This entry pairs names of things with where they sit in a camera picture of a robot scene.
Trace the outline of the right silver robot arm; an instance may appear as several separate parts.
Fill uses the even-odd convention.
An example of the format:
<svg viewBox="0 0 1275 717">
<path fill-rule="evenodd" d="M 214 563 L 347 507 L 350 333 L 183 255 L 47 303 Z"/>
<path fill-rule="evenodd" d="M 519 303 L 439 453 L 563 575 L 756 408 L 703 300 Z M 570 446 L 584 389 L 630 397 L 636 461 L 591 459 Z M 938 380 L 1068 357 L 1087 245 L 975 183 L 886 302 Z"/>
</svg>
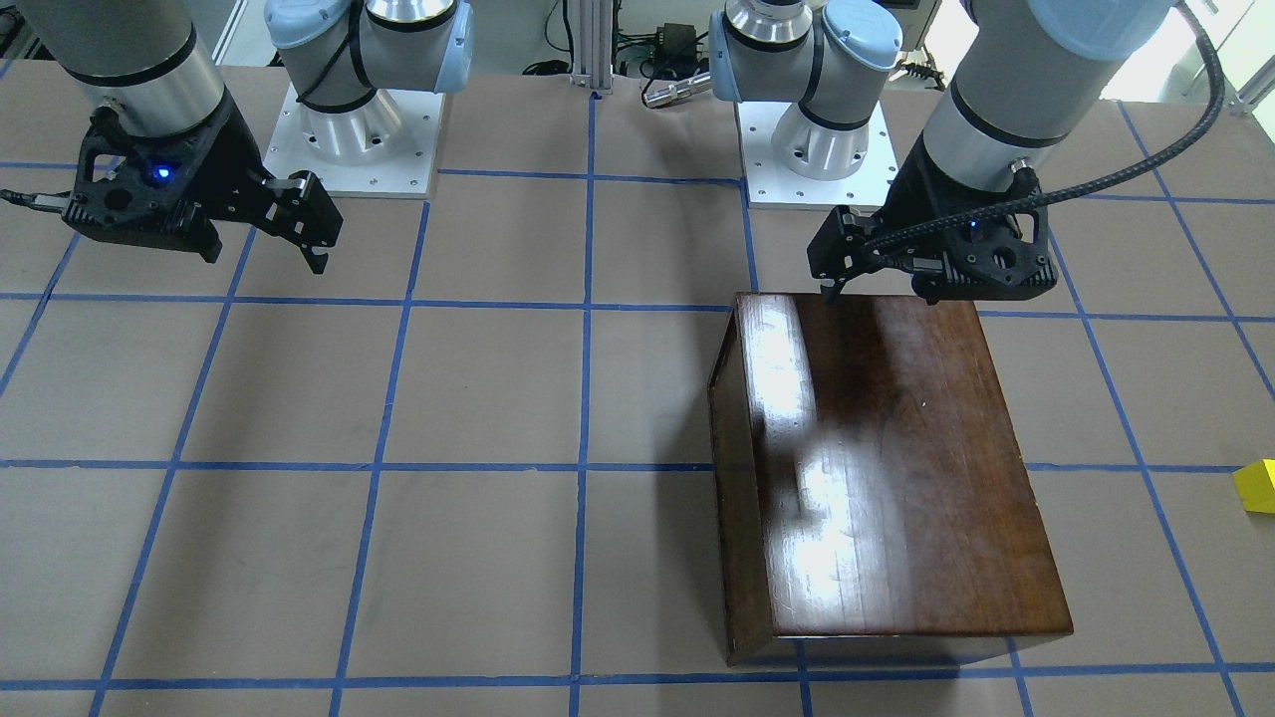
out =
<svg viewBox="0 0 1275 717">
<path fill-rule="evenodd" d="M 213 263 L 217 222 L 252 225 L 300 249 L 315 274 L 343 227 L 323 177 L 280 179 L 181 1 L 20 1 L 52 57 L 91 100 L 68 191 L 4 190 L 83 236 L 193 253 Z M 465 1 L 269 1 L 303 138 L 321 159 L 374 159 L 399 140 L 394 91 L 455 94 L 468 82 Z"/>
</svg>

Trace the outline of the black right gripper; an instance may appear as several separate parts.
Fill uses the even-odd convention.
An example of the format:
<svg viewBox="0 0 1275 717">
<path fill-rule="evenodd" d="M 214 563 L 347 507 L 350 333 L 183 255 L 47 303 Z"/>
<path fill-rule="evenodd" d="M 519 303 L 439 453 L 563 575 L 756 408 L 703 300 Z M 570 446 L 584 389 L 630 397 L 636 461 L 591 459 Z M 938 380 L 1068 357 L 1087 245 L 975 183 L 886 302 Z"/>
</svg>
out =
<svg viewBox="0 0 1275 717">
<path fill-rule="evenodd" d="M 217 221 L 252 225 L 293 244 L 314 274 L 323 274 L 346 218 L 310 168 L 283 177 L 264 166 L 246 119 L 224 92 L 200 138 L 195 200 Z"/>
</svg>

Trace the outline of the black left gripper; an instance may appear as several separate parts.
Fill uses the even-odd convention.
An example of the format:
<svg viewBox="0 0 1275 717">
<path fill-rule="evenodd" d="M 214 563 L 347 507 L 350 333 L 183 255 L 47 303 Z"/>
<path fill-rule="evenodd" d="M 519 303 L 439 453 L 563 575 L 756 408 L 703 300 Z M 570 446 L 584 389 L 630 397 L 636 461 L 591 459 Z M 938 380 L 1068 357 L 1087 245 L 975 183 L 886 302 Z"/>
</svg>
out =
<svg viewBox="0 0 1275 717">
<path fill-rule="evenodd" d="M 901 165 L 887 191 L 887 202 L 871 216 L 858 216 L 848 205 L 830 209 L 810 242 L 810 274 L 821 281 L 825 304 L 841 299 L 843 282 L 887 265 L 887 259 L 864 248 L 870 239 L 924 221 L 919 179 L 915 165 Z"/>
</svg>

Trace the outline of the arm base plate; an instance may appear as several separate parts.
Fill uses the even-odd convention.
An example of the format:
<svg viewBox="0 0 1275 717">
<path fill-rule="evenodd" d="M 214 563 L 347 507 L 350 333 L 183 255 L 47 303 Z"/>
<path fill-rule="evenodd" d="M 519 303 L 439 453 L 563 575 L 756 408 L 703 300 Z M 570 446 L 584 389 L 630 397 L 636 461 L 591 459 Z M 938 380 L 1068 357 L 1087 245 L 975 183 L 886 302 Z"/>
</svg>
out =
<svg viewBox="0 0 1275 717">
<path fill-rule="evenodd" d="M 736 114 L 752 207 L 871 214 L 887 199 L 898 162 L 881 105 L 847 131 L 815 125 L 792 102 L 742 102 Z"/>
<path fill-rule="evenodd" d="M 351 114 L 319 114 L 289 87 L 264 166 L 310 168 L 333 198 L 428 199 L 449 94 L 377 91 Z"/>
</svg>

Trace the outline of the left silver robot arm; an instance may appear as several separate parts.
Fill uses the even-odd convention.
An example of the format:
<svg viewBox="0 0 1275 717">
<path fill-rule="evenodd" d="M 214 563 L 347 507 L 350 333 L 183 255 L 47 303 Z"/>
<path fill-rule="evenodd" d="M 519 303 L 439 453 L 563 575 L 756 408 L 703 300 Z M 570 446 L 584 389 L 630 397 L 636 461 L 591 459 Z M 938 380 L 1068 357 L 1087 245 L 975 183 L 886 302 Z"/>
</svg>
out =
<svg viewBox="0 0 1275 717">
<path fill-rule="evenodd" d="M 928 302 L 1028 301 L 1058 281 L 1038 168 L 1116 71 L 1155 33 L 1167 1 L 969 1 L 975 38 L 884 205 L 838 205 L 810 242 L 811 276 L 834 301 L 852 279 L 905 272 Z M 875 1 L 728 1 L 711 17 L 713 91 L 784 102 L 782 159 L 822 179 L 813 142 L 862 142 L 901 27 Z"/>
</svg>

